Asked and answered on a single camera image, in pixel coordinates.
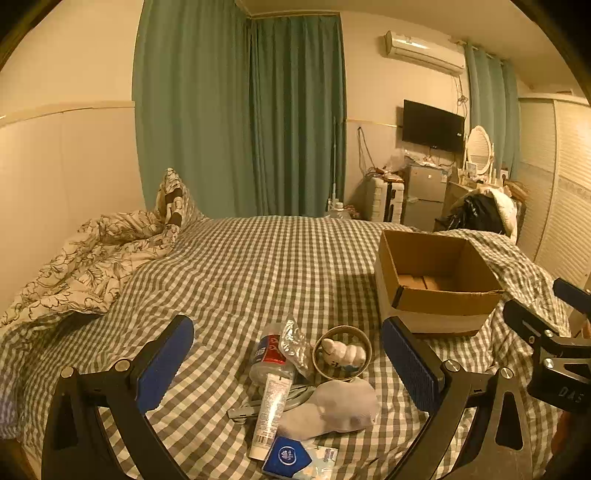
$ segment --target wall-mounted air conditioner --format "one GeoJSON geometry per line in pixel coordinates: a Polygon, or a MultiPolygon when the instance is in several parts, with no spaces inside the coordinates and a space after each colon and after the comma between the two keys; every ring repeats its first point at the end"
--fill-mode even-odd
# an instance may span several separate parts
{"type": "Polygon", "coordinates": [[[393,34],[385,35],[388,57],[420,63],[426,67],[458,75],[466,68],[463,53],[425,40],[393,34]]]}

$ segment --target plastic bag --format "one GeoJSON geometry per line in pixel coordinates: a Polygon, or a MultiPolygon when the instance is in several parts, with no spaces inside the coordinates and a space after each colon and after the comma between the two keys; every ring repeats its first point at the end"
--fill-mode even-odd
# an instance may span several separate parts
{"type": "Polygon", "coordinates": [[[292,316],[281,324],[279,350],[308,381],[313,378],[312,347],[292,316]]]}
{"type": "Polygon", "coordinates": [[[468,195],[447,217],[447,230],[466,228],[506,235],[495,199],[483,194],[468,195]]]}

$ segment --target toy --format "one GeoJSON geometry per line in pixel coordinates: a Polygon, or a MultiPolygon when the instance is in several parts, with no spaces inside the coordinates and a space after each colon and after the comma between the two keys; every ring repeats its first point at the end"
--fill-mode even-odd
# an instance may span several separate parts
{"type": "Polygon", "coordinates": [[[365,363],[365,349],[360,345],[345,345],[343,342],[325,338],[322,340],[324,361],[335,368],[358,370],[365,363]]]}

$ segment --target gray gingham bedsheet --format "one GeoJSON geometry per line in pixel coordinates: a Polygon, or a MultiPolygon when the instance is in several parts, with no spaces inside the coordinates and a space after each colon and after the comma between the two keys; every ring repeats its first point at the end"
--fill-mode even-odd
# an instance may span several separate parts
{"type": "MultiPolygon", "coordinates": [[[[259,463],[247,456],[254,425],[233,423],[229,408],[253,388],[249,360],[263,326],[292,313],[310,340],[347,324],[364,330],[374,358],[363,378],[376,389],[381,413],[373,428],[327,434],[318,443],[339,449],[333,478],[385,477],[409,447],[427,415],[418,411],[380,347],[374,258],[383,229],[401,225],[356,220],[260,217],[203,220],[187,228],[167,257],[143,266],[103,317],[62,322],[23,373],[21,441],[40,458],[47,411],[62,367],[80,372],[108,369],[132,358],[177,313],[191,317],[195,340],[160,408],[148,412],[155,431],[183,471],[194,479],[260,478],[259,463]]],[[[563,304],[552,279],[505,237],[458,230],[469,239],[507,294],[553,321],[569,335],[563,304]]],[[[513,369],[525,386],[531,375],[526,344],[502,320],[502,302],[471,338],[430,340],[442,359],[467,370],[513,369]]],[[[550,457],[558,410],[523,400],[530,428],[534,470],[550,457]]],[[[108,411],[107,434],[123,470],[139,472],[125,450],[108,411]]],[[[473,417],[465,412],[438,470],[449,471],[473,417]]]]}

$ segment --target oval mirror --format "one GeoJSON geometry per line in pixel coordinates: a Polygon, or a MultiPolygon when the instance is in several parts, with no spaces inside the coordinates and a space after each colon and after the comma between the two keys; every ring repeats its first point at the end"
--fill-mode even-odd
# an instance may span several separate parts
{"type": "Polygon", "coordinates": [[[491,165],[491,139],[488,137],[486,130],[480,125],[474,127],[470,132],[466,142],[465,160],[465,169],[477,175],[485,174],[491,165]]]}

